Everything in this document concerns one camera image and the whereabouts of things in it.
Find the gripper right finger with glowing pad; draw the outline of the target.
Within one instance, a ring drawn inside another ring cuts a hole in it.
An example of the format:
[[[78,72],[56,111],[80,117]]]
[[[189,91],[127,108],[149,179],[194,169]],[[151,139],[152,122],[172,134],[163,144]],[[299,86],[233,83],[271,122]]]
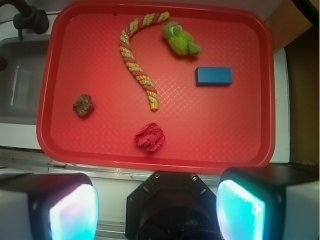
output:
[[[292,165],[229,168],[216,215],[225,240],[318,240],[319,173]]]

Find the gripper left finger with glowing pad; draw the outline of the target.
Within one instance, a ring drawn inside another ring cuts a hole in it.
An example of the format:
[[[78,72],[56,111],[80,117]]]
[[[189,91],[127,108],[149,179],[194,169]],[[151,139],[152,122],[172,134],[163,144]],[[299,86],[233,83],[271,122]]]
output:
[[[2,240],[93,240],[98,218],[98,193],[83,173],[0,176]]]

